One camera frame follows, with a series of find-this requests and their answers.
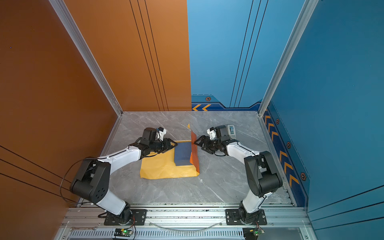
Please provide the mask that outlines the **yellow orange wrapping paper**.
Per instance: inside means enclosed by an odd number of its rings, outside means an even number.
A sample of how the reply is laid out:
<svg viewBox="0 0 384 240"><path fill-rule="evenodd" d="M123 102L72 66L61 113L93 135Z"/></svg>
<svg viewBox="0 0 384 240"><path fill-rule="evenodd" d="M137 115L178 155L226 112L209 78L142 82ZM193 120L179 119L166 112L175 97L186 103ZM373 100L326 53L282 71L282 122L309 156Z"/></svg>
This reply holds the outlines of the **yellow orange wrapping paper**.
<svg viewBox="0 0 384 240"><path fill-rule="evenodd" d="M191 134L189 140L181 140L176 142L191 142L191 166L177 167L174 163L174 149L164 154L151 153L148 157L142 160L140 177L147 180L159 180L199 176L200 162L198 158L198 148L193 144L193 142L197 139L197 135L192 130L189 130L189 132Z"/></svg>

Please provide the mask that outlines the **right aluminium corner post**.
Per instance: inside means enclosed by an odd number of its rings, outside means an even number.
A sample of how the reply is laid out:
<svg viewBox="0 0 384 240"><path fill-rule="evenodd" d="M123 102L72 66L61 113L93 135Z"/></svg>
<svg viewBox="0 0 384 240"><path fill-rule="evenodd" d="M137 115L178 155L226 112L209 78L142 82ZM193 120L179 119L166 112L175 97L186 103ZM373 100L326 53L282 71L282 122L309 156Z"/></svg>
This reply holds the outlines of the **right aluminium corner post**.
<svg viewBox="0 0 384 240"><path fill-rule="evenodd" d="M262 103L259 107L258 113L262 117L270 104L272 97L289 65L289 62L300 42L300 39L315 11L319 0L306 0L295 22L293 30L267 87Z"/></svg>

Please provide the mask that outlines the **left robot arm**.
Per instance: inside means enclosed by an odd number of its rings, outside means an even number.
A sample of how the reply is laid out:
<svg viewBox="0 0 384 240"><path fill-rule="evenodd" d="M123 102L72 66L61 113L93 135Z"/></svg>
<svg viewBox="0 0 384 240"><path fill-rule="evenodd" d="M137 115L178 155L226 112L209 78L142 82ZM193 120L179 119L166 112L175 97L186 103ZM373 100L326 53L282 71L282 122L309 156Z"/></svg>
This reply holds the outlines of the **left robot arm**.
<svg viewBox="0 0 384 240"><path fill-rule="evenodd" d="M151 157L151 153L154 155L166 153L177 145L177 142L169 138L149 142L139 138L117 153L99 158L86 158L82 160L70 191L104 209L107 216L114 217L119 225L125 225L133 214L130 204L109 189L111 174L133 162Z"/></svg>

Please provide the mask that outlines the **left aluminium corner post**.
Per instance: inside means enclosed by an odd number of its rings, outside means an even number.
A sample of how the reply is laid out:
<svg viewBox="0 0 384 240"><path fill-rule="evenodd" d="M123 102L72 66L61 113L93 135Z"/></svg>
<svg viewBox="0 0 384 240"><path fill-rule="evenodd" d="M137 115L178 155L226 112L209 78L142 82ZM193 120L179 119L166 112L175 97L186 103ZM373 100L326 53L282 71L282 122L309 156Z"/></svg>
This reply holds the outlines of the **left aluminium corner post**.
<svg viewBox="0 0 384 240"><path fill-rule="evenodd" d="M102 72L97 60L95 59L91 49L89 48L85 38L83 37L79 27L72 17L66 3L62 0L49 0L51 6L59 17L61 23L65 27L67 33L71 37L73 43L81 54L83 60L93 74L104 95L112 106L118 117L123 115L123 109L120 106L115 94L112 91L104 73Z"/></svg>

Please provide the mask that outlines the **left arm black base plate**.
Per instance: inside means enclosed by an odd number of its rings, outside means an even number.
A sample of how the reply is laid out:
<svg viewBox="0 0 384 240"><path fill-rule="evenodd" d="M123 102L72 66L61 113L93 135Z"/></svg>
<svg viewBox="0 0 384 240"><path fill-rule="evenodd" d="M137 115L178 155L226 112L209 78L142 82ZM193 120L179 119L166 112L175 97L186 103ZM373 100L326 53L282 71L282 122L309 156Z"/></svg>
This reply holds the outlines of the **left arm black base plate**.
<svg viewBox="0 0 384 240"><path fill-rule="evenodd" d="M123 210L120 215L114 215L107 212L105 217L105 226L143 226L147 218L146 209Z"/></svg>

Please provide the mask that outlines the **aluminium front rail frame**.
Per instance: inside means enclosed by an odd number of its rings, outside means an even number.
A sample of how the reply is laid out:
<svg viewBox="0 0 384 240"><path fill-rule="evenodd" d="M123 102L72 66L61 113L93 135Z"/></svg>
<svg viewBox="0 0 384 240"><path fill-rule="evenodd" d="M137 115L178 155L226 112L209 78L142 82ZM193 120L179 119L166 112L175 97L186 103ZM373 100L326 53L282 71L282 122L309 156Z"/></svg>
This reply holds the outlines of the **aluminium front rail frame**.
<svg viewBox="0 0 384 240"><path fill-rule="evenodd" d="M95 207L70 208L56 234L57 240L244 240L243 228L258 229L258 240L314 240L315 231L303 208L265 204L266 226L226 223L226 209L234 204L132 205L146 209L143 226L105 226L106 212ZM133 239L115 239L115 229L132 229Z"/></svg>

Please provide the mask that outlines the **right green circuit board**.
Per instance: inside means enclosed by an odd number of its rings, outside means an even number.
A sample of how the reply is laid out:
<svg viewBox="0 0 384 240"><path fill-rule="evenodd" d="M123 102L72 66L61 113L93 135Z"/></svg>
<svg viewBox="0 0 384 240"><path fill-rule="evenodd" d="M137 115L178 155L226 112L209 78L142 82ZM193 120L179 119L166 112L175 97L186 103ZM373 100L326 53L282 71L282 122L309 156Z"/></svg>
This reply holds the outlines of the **right green circuit board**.
<svg viewBox="0 0 384 240"><path fill-rule="evenodd" d="M258 240L260 231L258 229L243 228L243 236L245 240Z"/></svg>

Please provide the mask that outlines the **green circuit board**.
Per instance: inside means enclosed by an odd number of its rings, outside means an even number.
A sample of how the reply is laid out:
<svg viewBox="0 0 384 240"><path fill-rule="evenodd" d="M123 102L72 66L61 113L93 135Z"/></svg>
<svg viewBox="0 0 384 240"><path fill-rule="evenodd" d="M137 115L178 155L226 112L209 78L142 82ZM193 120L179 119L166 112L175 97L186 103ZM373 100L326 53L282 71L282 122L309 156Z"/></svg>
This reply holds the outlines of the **green circuit board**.
<svg viewBox="0 0 384 240"><path fill-rule="evenodd" d="M243 236L245 240L258 240L260 231L258 229L243 228Z"/></svg>
<svg viewBox="0 0 384 240"><path fill-rule="evenodd" d="M133 239L135 236L132 229L115 229L114 238L115 239Z"/></svg>

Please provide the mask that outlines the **white tape dispenser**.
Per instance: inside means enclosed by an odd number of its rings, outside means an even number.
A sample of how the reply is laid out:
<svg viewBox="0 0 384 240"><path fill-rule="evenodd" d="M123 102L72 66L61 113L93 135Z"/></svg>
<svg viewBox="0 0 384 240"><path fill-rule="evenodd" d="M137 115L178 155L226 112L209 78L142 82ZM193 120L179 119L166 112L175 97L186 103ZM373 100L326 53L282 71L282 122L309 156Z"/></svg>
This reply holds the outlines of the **white tape dispenser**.
<svg viewBox="0 0 384 240"><path fill-rule="evenodd" d="M227 125L228 133L232 139L236 139L236 128L234 125Z"/></svg>

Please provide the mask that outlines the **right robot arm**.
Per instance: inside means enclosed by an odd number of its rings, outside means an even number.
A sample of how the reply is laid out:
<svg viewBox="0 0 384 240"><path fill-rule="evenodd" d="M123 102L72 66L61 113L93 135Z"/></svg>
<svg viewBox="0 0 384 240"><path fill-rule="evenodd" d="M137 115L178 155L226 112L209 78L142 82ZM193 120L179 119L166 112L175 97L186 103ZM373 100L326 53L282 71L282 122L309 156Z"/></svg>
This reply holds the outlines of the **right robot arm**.
<svg viewBox="0 0 384 240"><path fill-rule="evenodd" d="M261 206L272 193L283 186L272 154L268 151L252 150L231 138L212 140L208 136L201 136L194 144L209 154L215 155L220 151L224 156L235 158L244 164L250 190L241 201L235 220L243 225L266 225Z"/></svg>

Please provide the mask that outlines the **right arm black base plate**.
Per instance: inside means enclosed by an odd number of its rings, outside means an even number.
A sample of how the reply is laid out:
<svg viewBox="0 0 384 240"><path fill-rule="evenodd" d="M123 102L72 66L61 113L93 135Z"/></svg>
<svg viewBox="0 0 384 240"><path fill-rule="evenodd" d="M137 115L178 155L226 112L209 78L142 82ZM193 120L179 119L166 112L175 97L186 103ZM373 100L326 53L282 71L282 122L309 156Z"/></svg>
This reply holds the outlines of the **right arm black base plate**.
<svg viewBox="0 0 384 240"><path fill-rule="evenodd" d="M259 209L254 213L247 213L245 209L226 209L226 223L229 226L234 225L257 225L266 226L267 217L263 209Z"/></svg>

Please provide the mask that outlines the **aluminium corner post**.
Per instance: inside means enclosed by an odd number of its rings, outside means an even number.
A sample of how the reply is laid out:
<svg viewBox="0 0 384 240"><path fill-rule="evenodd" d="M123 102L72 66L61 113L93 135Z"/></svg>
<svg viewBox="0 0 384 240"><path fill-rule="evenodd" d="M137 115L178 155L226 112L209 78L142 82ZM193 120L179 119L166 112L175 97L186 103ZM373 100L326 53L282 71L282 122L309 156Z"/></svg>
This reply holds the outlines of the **aluminium corner post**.
<svg viewBox="0 0 384 240"><path fill-rule="evenodd" d="M67 33L71 37L73 43L81 54L83 60L93 74L104 95L112 106L118 117L123 115L123 109L120 106L115 94L112 91L104 73L102 72L97 60L95 59L91 49L89 48L85 38L83 37L79 27L72 17L66 3L62 0L49 0L51 6L59 17L61 23L65 27Z"/></svg>
<svg viewBox="0 0 384 240"><path fill-rule="evenodd" d="M262 103L259 107L258 113L262 117L270 104L272 97L289 65L289 62L300 42L300 39L315 11L319 0L306 0L295 22L293 30L267 87Z"/></svg>

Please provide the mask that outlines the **left green circuit board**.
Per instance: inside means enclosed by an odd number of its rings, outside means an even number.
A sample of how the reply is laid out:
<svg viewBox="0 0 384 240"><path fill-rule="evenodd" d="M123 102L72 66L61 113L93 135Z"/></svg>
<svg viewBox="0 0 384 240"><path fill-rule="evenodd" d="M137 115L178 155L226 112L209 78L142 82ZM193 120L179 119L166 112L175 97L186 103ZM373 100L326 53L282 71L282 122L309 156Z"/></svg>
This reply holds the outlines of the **left green circuit board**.
<svg viewBox="0 0 384 240"><path fill-rule="evenodd" d="M135 236L132 229L115 229L114 238L115 239L133 239Z"/></svg>

